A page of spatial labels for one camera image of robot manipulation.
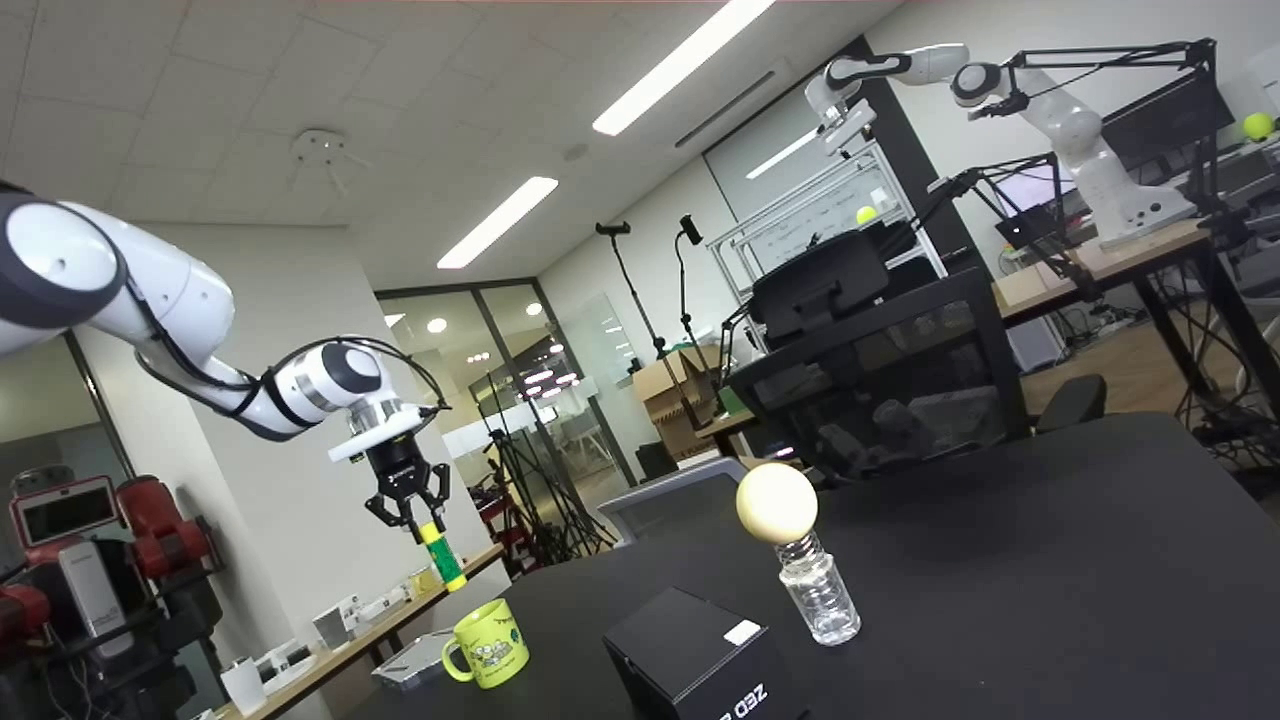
fluorescent light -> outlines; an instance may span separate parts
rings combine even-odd
[[[538,201],[556,193],[556,174],[529,174],[496,210],[488,210],[463,240],[456,240],[437,267],[468,267],[488,242],[507,236]]]
[[[683,85],[705,61],[710,61],[737,31],[767,11],[771,0],[727,0],[707,17],[670,54],[652,64],[608,113],[596,116],[591,131],[621,135],[636,123],[657,101]]]
[[[779,152],[767,155],[764,163],[754,163],[754,167],[749,172],[749,184],[752,184],[754,174],[771,172],[779,161],[797,155],[797,152],[798,152],[804,144],[813,144],[813,138],[816,138],[816,126],[804,131],[804,135],[797,135],[788,149],[779,149]]]

yellow tennis ball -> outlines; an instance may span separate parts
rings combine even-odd
[[[760,464],[737,482],[737,519],[764,542],[797,542],[816,523],[816,493],[791,464]]]
[[[1265,144],[1277,131],[1277,116],[1273,113],[1248,113],[1241,119],[1241,126],[1243,126],[1248,138]]]
[[[864,205],[864,209],[854,209],[852,229],[867,229],[877,221],[879,221],[877,205]]]

wall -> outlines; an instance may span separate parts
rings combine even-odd
[[[342,232],[156,232],[206,260],[237,288],[239,315],[221,354],[249,370],[265,370],[315,335],[392,340]],[[265,445],[147,380],[123,342],[95,331],[81,340],[133,464],[175,482],[221,526],[233,555],[233,570],[214,579],[226,599],[223,660],[312,636],[312,615],[338,597],[376,597],[424,568],[424,551],[403,532],[386,532],[363,511],[369,464],[326,464],[322,450],[349,436],[338,417],[289,445]],[[424,400],[406,370],[392,377],[403,400]],[[427,458],[442,458],[431,426],[419,433],[419,448]],[[456,489],[442,514],[456,551],[488,547],[468,493]],[[488,570],[468,599],[503,585],[501,570]]]
[[[716,179],[705,167],[705,161],[683,163],[667,184],[659,184],[652,195],[644,195],[640,205],[621,210],[621,221],[633,223],[633,236],[621,236],[621,253],[629,260],[629,273],[636,281],[636,290],[648,308],[652,327],[667,342],[683,340],[680,294],[676,294],[676,253],[670,253],[670,236],[680,229],[680,215],[691,215],[707,240],[730,232],[727,205],[720,201]],[[727,283],[720,281],[707,246],[683,242],[680,253],[686,264],[691,327],[700,335],[716,331],[720,319],[737,308],[737,299],[730,299]],[[644,362],[652,360],[652,340],[644,331],[644,319],[621,281],[621,267],[617,267],[603,236],[591,236],[576,253],[567,253],[558,264],[551,264],[538,276],[538,283],[544,283],[544,290],[567,331],[567,342],[581,342],[570,315],[608,299],[617,308],[617,319],[621,319],[629,342],[640,350]],[[629,382],[621,382],[621,388],[598,382],[596,400],[598,400],[598,410],[608,417],[608,426],[617,433],[633,471],[644,476],[636,464],[636,448],[657,445],[657,433],[652,433],[640,400],[633,396]]]
[[[977,61],[1008,61],[1021,49],[1069,49],[1069,44],[1146,44],[1146,40],[1218,40],[1218,85],[1236,113],[1258,106],[1258,92],[1248,64],[1277,44],[1277,0],[911,0],[879,21],[867,40],[877,53],[963,40]],[[1135,95],[1166,85],[1166,70],[1099,70],[1073,92],[1097,113],[1130,102]],[[952,174],[958,167],[1043,152],[1043,135],[1025,119],[963,119],[947,88],[890,85],[907,119],[926,149],[932,163]],[[963,201],[958,215],[977,236],[986,264],[1005,240],[992,232],[992,215]]]

plastic water bottle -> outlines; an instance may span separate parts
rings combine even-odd
[[[823,648],[846,643],[864,619],[843,589],[835,555],[809,532],[797,542],[774,542],[779,585],[788,589],[809,636]]]

desk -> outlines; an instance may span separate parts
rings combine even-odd
[[[1119,417],[823,494],[864,633],[823,653],[730,537],[523,576],[536,653],[501,693],[427,678],[379,720],[633,720],[603,628],[664,585],[771,628],[813,720],[1273,720],[1280,526],[1173,420]]]
[[[501,560],[503,547],[492,542],[484,547],[474,560],[468,560],[468,576],[480,576],[492,560]],[[282,689],[274,689],[269,697],[265,709],[239,714],[233,702],[221,709],[221,720],[269,720],[289,712],[293,702],[301,702],[302,697],[312,697],[321,684],[326,684],[337,673],[342,673],[349,663],[356,663],[363,653],[373,653],[376,643],[392,639],[403,625],[413,625],[416,615],[424,615],[427,606],[437,606],[449,590],[437,589],[431,597],[419,597],[413,602],[395,602],[382,615],[376,615],[360,636],[352,636],[338,648],[321,648],[315,660],[289,678]]]
[[[1233,276],[1223,273],[1223,264],[1210,246],[1210,232],[1200,229],[1200,221],[1178,221],[1178,223],[1155,229],[1155,232],[1128,240],[1119,246],[1108,246],[1108,253],[1099,242],[1084,242],[1077,253],[1077,260],[1092,273],[1092,281],[1099,288],[1130,283],[1139,290],[1145,308],[1152,310],[1152,323],[1155,323],[1173,362],[1186,380],[1186,388],[1197,396],[1215,396],[1210,380],[1202,377],[1197,350],[1177,331],[1177,323],[1152,283],[1152,273],[1173,267],[1178,260],[1193,260],[1200,288],[1202,288],[1202,299],[1227,323],[1248,370],[1256,377],[1256,382],[1265,388],[1265,396],[1273,404],[1273,417],[1280,417],[1277,354],[1273,354],[1268,340],[1258,335],[1253,310],[1243,308]],[[992,290],[995,290],[1005,323],[1043,315],[1052,308],[1081,299],[1081,290],[1069,281],[1052,276],[1043,264],[1000,276]]]

